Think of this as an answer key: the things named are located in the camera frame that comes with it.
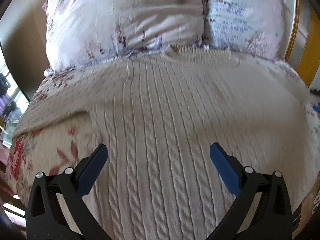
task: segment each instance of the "cable knit pattern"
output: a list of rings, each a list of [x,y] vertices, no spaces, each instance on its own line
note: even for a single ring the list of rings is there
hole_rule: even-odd
[[[50,85],[57,76],[45,79],[14,140],[30,145],[25,133],[44,128],[32,140],[49,139],[28,160],[34,172],[48,171],[59,160],[44,153],[57,154],[55,145],[70,151],[64,135],[55,134],[56,123],[87,112],[86,127],[90,120],[93,128],[77,121],[74,140],[81,157],[94,142],[109,149],[95,190],[84,199],[104,230],[114,240],[204,240],[234,200],[210,160],[213,142],[257,172],[280,170],[293,210],[316,180],[319,145],[301,104],[308,89],[279,69],[240,53],[188,47],[76,69],[61,77],[64,88]],[[94,142],[84,143],[85,130]],[[31,185],[35,174],[25,174],[19,179]]]

